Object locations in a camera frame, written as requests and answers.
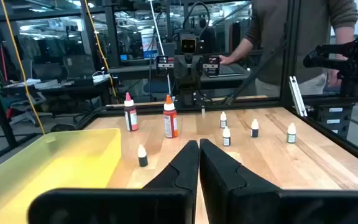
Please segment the person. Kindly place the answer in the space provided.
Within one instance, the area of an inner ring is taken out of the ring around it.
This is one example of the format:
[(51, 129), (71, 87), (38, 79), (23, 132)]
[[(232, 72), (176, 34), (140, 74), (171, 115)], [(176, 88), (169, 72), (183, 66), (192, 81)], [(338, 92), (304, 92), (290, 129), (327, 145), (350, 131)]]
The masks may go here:
[[(230, 56), (220, 57), (221, 64), (239, 61), (248, 56), (256, 45), (263, 48), (262, 61), (270, 58), (283, 39), (288, 1), (253, 0), (247, 34)], [(341, 84), (336, 70), (305, 68), (302, 61), (317, 45), (327, 44), (332, 32), (335, 33), (336, 44), (353, 41), (357, 20), (355, 0), (302, 0), (295, 75), (303, 95), (320, 95), (326, 86)]]

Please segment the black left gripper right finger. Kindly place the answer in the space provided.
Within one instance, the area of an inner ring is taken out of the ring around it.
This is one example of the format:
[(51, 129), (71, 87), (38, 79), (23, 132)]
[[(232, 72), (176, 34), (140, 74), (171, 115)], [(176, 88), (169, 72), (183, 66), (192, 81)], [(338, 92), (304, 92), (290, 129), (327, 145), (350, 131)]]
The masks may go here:
[(358, 190), (284, 190), (208, 139), (200, 182), (210, 224), (358, 224)]

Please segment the large pink-capped dye bottle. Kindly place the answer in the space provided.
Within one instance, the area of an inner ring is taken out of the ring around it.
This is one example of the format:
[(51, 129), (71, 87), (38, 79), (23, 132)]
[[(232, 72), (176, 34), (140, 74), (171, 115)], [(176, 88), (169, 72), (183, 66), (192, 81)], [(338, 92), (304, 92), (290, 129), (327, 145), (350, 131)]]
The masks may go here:
[(137, 111), (133, 99), (130, 94), (126, 93), (124, 101), (124, 115), (126, 119), (126, 126), (128, 131), (137, 131), (139, 125), (137, 123)]

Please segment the black office desk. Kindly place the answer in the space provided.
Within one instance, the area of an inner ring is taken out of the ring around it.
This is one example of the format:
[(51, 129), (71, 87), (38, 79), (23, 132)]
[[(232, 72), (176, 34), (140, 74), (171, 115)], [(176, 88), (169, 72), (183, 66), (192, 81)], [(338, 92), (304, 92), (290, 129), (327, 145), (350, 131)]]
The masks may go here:
[[(41, 93), (80, 93), (84, 95), (98, 94), (101, 97), (102, 105), (108, 105), (112, 103), (113, 99), (116, 99), (115, 96), (112, 95), (112, 86), (108, 79), (104, 79), (96, 84), (92, 85), (83, 85), (83, 86), (56, 86), (51, 88), (44, 89), (35, 89), (34, 87), (29, 88), (30, 92), (41, 92)], [(3, 88), (0, 91), (0, 96), (2, 95), (10, 95), (15, 93), (25, 93), (24, 87), (17, 88)], [(29, 133), (29, 134), (19, 134), (19, 136), (23, 136), (19, 141), (16, 139), (16, 135), (13, 133), (11, 125), (6, 116), (5, 109), (2, 107), (2, 103), (0, 100), (0, 127), (4, 133), (3, 137), (6, 138), (8, 147), (5, 147), (0, 150), (0, 157), (12, 151), (16, 147), (21, 144), (27, 142), (28, 140), (40, 135), (40, 133)]]

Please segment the white barrel with blue label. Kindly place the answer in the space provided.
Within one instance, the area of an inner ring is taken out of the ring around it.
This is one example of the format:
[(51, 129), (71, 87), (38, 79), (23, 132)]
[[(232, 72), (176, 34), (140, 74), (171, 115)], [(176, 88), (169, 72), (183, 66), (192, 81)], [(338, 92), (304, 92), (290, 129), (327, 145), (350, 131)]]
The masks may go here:
[(158, 54), (156, 36), (153, 29), (141, 30), (142, 48), (144, 58), (155, 58)]

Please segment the translucent yellow plastic bin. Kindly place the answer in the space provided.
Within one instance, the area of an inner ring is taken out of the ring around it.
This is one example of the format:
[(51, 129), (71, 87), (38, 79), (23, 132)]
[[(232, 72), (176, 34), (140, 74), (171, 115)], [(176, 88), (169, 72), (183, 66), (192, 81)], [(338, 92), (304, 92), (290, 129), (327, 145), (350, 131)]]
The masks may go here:
[(118, 128), (49, 133), (0, 164), (0, 224), (26, 224), (29, 205), (57, 188), (105, 188), (121, 158)]

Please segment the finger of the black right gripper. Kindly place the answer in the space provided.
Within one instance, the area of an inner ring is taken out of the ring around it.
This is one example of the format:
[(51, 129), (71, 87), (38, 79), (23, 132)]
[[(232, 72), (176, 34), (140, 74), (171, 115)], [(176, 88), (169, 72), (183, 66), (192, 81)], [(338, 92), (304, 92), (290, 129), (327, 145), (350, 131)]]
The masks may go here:
[(194, 90), (200, 89), (202, 75), (202, 64), (195, 62), (190, 67), (190, 86)]
[(188, 85), (188, 65), (186, 62), (175, 62), (175, 80), (177, 81), (177, 88), (184, 89)]

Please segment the black keyboard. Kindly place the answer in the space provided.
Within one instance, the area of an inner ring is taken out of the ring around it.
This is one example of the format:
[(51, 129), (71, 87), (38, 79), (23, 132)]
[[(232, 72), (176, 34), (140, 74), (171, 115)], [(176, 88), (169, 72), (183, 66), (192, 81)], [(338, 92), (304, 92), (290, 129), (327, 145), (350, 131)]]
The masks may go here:
[(220, 65), (219, 70), (217, 70), (216, 68), (204, 69), (204, 74), (210, 78), (234, 77), (247, 75), (248, 73), (249, 71), (247, 69), (235, 63), (230, 65)]

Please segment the black box with white labels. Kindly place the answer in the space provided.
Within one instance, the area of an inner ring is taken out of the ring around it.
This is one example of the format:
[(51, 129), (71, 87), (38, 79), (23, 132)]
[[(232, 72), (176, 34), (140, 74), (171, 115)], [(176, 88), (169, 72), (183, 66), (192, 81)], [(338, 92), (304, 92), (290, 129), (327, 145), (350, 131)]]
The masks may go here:
[(353, 107), (353, 103), (314, 105), (308, 110), (308, 116), (318, 124), (346, 139)]

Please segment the black articulated device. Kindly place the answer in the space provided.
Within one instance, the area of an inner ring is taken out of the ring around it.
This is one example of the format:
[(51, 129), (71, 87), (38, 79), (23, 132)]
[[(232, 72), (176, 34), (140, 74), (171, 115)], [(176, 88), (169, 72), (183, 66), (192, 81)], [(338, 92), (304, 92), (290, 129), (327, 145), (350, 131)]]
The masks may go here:
[(346, 44), (318, 45), (304, 59), (306, 68), (337, 70), (342, 80), (339, 95), (358, 96), (358, 37)]

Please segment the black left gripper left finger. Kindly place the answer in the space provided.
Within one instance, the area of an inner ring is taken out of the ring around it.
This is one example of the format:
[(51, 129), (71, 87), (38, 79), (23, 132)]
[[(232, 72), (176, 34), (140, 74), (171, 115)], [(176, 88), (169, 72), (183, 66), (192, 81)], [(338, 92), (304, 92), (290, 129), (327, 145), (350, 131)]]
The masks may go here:
[(200, 149), (188, 141), (141, 189), (49, 190), (32, 201), (29, 224), (195, 224)]

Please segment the silver aluminium profile bar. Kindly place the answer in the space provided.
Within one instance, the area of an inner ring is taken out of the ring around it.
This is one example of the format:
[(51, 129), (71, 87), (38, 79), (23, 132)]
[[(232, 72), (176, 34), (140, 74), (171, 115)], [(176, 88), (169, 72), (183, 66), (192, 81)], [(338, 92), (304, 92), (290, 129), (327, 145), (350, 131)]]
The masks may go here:
[(298, 82), (296, 80), (296, 77), (290, 76), (289, 77), (289, 84), (290, 84), (290, 91), (293, 98), (294, 106), (296, 109), (296, 112), (301, 117), (307, 117), (307, 110), (305, 107), (305, 104), (303, 102), (303, 98), (300, 92), (300, 88), (298, 86)]

